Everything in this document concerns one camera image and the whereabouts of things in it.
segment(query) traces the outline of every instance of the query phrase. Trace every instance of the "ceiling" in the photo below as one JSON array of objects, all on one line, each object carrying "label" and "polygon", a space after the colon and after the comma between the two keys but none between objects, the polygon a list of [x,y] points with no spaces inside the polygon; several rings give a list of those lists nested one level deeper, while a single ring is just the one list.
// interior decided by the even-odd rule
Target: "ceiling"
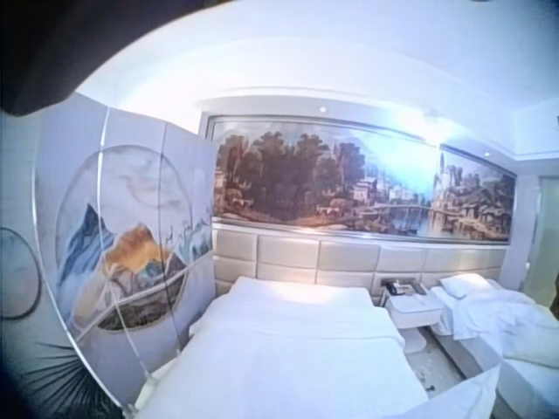
[{"label": "ceiling", "polygon": [[559,157],[551,0],[244,0],[178,19],[79,89],[185,124],[201,100],[283,95],[435,109],[512,161]]}]

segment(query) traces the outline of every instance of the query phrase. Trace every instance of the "circular painting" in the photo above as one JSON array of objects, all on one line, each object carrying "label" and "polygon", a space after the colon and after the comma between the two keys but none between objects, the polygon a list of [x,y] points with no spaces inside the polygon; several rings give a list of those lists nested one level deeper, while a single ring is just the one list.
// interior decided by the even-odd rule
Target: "circular painting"
[{"label": "circular painting", "polygon": [[41,275],[31,247],[14,230],[0,227],[2,319],[23,319],[37,308]]},{"label": "circular painting", "polygon": [[89,156],[56,226],[55,295],[70,331],[146,326],[167,314],[190,264],[192,232],[186,188],[161,153],[119,146]]}]

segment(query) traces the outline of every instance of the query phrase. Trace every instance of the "folding screen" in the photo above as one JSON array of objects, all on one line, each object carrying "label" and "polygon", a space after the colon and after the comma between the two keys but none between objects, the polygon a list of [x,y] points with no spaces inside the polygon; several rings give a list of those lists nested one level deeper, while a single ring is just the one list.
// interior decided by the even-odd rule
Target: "folding screen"
[{"label": "folding screen", "polygon": [[41,135],[35,205],[45,279],[86,364],[127,405],[214,298],[216,150],[78,94],[46,112]]}]

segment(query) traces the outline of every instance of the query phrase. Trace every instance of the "painted mountain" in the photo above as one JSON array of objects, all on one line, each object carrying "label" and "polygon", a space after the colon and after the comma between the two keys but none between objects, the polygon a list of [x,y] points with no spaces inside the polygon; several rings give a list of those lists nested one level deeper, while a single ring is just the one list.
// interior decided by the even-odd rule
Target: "painted mountain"
[{"label": "painted mountain", "polygon": [[101,315],[99,327],[121,330],[115,304],[126,327],[146,326],[169,313],[186,278],[186,264],[159,245],[148,227],[139,223],[115,240],[91,205],[62,266],[57,301],[71,330]]},{"label": "painted mountain", "polygon": [[88,204],[80,227],[68,241],[59,276],[57,303],[66,323],[72,317],[72,308],[83,284],[99,263],[102,250],[110,248],[113,243],[114,234],[107,230],[103,218],[99,218]]}]

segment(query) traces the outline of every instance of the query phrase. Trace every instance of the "bedroom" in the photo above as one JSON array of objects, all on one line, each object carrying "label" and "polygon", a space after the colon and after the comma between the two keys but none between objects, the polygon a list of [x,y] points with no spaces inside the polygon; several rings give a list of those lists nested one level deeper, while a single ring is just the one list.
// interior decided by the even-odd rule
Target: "bedroom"
[{"label": "bedroom", "polygon": [[553,417],[554,7],[231,2],[3,114],[9,372],[49,415]]}]

